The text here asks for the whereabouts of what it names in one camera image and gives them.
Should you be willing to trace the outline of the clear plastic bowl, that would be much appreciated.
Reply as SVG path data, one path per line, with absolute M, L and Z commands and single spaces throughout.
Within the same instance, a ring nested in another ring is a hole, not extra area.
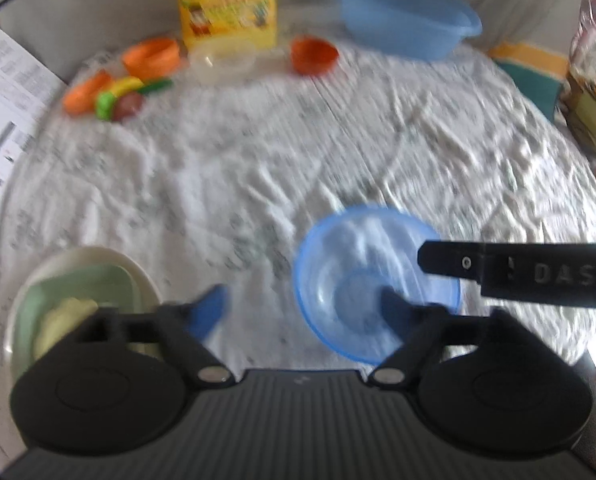
M 191 73 L 200 84 L 223 84 L 251 73 L 257 48 L 244 39 L 217 38 L 196 44 L 187 53 Z

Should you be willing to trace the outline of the orange toy pot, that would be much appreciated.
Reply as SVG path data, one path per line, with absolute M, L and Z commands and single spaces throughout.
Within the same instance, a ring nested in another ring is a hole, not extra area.
M 141 80 L 159 79 L 179 69 L 181 49 L 172 38 L 151 38 L 126 49 L 121 62 L 130 76 Z

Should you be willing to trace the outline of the orange toy pan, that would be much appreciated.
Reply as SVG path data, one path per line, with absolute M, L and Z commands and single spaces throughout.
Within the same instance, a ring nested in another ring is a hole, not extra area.
M 62 109 L 70 116 L 92 113 L 98 94 L 106 90 L 112 81 L 113 77 L 107 70 L 98 70 L 94 76 L 66 92 L 62 98 Z

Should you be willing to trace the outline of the toy banana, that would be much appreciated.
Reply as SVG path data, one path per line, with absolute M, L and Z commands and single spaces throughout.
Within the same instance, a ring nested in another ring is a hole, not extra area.
M 133 91 L 137 91 L 144 86 L 144 81 L 137 77 L 130 76 L 115 79 L 111 84 L 109 84 L 107 91 L 110 92 L 115 98 L 121 98 L 121 96 L 125 96 L 127 93 Z

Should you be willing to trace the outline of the dark orange small bowl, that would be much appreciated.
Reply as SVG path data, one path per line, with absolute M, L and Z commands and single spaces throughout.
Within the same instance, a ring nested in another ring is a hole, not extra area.
M 339 52 L 330 42 L 303 36 L 292 40 L 290 62 L 293 70 L 301 76 L 321 76 L 337 63 Z

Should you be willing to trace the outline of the teal and grey blanket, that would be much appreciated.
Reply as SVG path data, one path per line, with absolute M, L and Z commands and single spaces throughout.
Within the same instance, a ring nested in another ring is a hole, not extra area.
M 568 71 L 582 0 L 464 0 L 479 15 L 472 40 L 552 117 Z M 63 79 L 86 58 L 179 27 L 176 0 L 0 0 L 0 28 Z

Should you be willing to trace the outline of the white patterned table cloth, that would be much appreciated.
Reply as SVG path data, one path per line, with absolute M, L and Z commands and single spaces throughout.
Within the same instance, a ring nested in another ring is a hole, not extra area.
M 209 348 L 248 367 L 341 367 L 296 305 L 291 265 L 307 231 L 360 204 L 402 210 L 449 240 L 596 242 L 596 179 L 494 64 L 469 48 L 414 63 L 339 44 L 328 75 L 284 51 L 232 86 L 188 72 L 122 124 L 63 113 L 35 90 L 31 122 L 0 144 L 0 468 L 22 451 L 7 408 L 14 298 L 52 255 L 121 252 L 162 301 L 231 292 Z

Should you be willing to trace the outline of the toy cucumber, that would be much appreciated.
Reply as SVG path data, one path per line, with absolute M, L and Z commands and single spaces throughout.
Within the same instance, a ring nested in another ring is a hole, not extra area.
M 137 89 L 136 92 L 141 94 L 142 96 L 148 96 L 148 94 L 153 94 L 156 92 L 167 90 L 168 88 L 171 88 L 173 84 L 174 82 L 172 79 L 161 78 L 146 82 L 142 87 Z

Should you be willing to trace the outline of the green toy vegetable piece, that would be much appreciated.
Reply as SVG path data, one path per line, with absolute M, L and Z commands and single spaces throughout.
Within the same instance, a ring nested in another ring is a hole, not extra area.
M 111 122 L 116 96 L 111 91 L 101 91 L 95 101 L 95 115 L 103 122 Z

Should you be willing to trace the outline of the green square plate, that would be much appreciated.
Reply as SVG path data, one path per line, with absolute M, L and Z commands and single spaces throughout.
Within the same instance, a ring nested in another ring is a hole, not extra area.
M 70 296 L 84 296 L 94 299 L 111 299 L 126 304 L 138 301 L 142 304 L 141 293 L 134 278 L 122 266 L 115 264 L 97 264 L 75 270 L 67 274 L 46 278 L 30 286 L 22 295 L 12 326 L 10 342 L 10 368 L 13 379 L 18 379 L 34 363 L 26 362 L 24 354 L 19 353 L 19 321 L 21 310 L 28 300 L 58 299 Z

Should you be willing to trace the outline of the translucent blue bowl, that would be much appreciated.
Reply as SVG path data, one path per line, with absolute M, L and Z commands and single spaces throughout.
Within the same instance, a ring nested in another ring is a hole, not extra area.
M 377 365 L 400 347 L 380 309 L 385 287 L 412 304 L 461 310 L 456 278 L 424 273 L 417 252 L 440 235 L 397 209 L 354 206 L 316 223 L 298 249 L 292 283 L 301 313 L 328 348 Z

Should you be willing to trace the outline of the yellow detergent jug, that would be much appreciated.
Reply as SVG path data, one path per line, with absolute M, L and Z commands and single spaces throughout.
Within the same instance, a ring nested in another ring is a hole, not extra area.
M 236 38 L 259 49 L 277 44 L 277 0 L 177 0 L 187 49 L 211 39 Z

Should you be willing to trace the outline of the white round plate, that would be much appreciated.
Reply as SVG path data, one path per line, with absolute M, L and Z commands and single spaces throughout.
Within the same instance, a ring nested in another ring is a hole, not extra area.
M 5 362 L 8 366 L 9 377 L 11 376 L 10 359 L 11 349 L 10 342 L 12 337 L 12 326 L 14 317 L 17 313 L 18 305 L 21 302 L 22 295 L 28 291 L 31 285 L 44 281 L 46 278 L 55 278 L 55 276 L 67 274 L 75 270 L 86 268 L 86 266 L 97 266 L 97 264 L 115 264 L 116 266 L 122 266 L 130 276 L 134 278 L 137 283 L 138 289 L 141 293 L 142 305 L 146 312 L 153 310 L 158 304 L 160 304 L 160 294 L 156 289 L 153 281 L 150 280 L 149 276 L 141 269 L 138 264 L 121 252 L 116 252 L 110 248 L 85 246 L 85 247 L 73 247 L 58 254 L 52 255 L 45 259 L 26 279 L 24 284 L 19 289 L 16 299 L 13 300 L 9 318 L 7 321 L 6 336 L 4 342 L 4 356 Z

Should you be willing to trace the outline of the large blue plastic basin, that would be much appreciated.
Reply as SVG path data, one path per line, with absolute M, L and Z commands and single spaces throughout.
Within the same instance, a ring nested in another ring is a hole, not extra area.
M 363 46 L 435 62 L 482 32 L 479 15 L 463 0 L 339 0 L 341 21 Z

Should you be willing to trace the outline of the small yellow scalloped plate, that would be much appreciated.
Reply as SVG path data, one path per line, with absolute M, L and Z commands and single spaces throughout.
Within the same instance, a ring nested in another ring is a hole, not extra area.
M 146 313 L 140 301 L 126 304 L 84 296 L 28 300 L 21 310 L 19 321 L 19 353 L 25 355 L 26 362 L 36 362 L 66 335 L 104 308 L 118 308 L 124 314 Z

